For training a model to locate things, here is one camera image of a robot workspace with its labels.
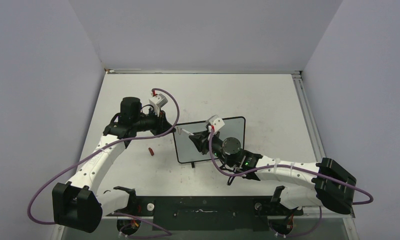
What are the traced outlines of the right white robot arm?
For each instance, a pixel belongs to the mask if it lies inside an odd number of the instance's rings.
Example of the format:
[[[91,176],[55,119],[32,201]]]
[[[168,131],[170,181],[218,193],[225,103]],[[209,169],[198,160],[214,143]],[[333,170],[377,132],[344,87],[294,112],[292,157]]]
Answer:
[[[213,163],[223,172],[232,168],[230,177],[255,181],[277,181],[271,209],[277,214],[299,207],[325,207],[338,214],[352,212],[356,178],[334,159],[320,162],[292,162],[253,153],[242,148],[234,137],[224,140],[208,131],[190,133],[188,138],[197,151],[210,154]]]

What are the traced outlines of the red marker cap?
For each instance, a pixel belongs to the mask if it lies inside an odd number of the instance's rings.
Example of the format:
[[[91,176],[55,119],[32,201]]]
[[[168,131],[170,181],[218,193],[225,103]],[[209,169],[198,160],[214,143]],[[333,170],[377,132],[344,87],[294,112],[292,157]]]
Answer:
[[[150,153],[151,156],[155,155],[155,153],[154,153],[154,151],[153,151],[153,149],[151,147],[149,147],[148,150],[149,150],[149,153]]]

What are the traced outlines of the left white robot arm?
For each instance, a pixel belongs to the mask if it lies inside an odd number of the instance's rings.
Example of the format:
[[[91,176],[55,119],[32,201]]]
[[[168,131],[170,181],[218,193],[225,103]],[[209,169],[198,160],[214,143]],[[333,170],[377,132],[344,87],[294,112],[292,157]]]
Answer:
[[[162,94],[149,99],[149,111],[142,111],[137,97],[125,97],[120,111],[105,127],[97,148],[80,169],[66,182],[57,183],[52,190],[53,219],[57,225],[92,233],[104,216],[120,211],[132,215],[137,210],[136,191],[116,186],[98,193],[101,182],[115,160],[137,137],[139,132],[164,136],[174,126],[166,119],[162,107],[168,102]]]

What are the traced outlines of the white whiteboard marker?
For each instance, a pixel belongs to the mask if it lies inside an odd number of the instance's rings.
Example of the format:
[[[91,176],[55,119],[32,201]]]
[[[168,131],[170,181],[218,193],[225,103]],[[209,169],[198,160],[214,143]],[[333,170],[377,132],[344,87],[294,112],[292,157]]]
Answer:
[[[189,135],[189,136],[193,136],[194,134],[186,129],[181,129],[182,132],[184,132],[185,134]]]

